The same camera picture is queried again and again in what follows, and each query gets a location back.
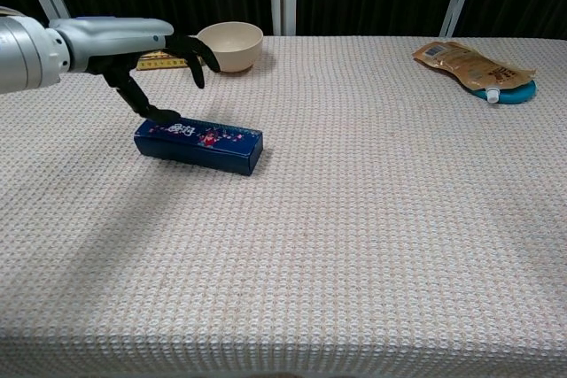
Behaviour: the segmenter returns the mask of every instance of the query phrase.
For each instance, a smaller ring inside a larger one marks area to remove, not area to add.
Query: yellow ruler
[[[150,52],[142,55],[138,60],[136,70],[159,70],[162,68],[185,68],[184,59],[172,57],[162,51]]]

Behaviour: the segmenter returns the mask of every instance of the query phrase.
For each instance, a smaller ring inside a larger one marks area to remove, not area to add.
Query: white bowl
[[[250,68],[262,51],[262,30],[247,22],[220,22],[199,31],[197,38],[213,51],[221,71]]]

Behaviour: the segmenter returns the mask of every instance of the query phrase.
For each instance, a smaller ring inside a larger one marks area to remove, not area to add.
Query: robotic hand
[[[204,43],[159,19],[54,19],[44,28],[30,17],[0,16],[0,93],[50,86],[60,82],[60,73],[102,74],[134,112],[165,124],[180,114],[150,104],[129,74],[144,53],[155,50],[184,59],[201,89],[205,79],[198,56],[220,71]]]

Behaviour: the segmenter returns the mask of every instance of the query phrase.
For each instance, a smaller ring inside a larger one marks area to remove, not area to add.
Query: textured tablecloth
[[[264,132],[251,177],[141,156],[102,77],[0,96],[0,375],[567,376],[567,42],[489,105],[418,37],[272,38],[248,73],[134,73]]]

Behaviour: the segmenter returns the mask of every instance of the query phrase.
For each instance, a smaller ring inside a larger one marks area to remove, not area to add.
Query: blue rectangular box
[[[262,132],[206,121],[145,121],[134,134],[144,155],[250,175],[263,149]]]

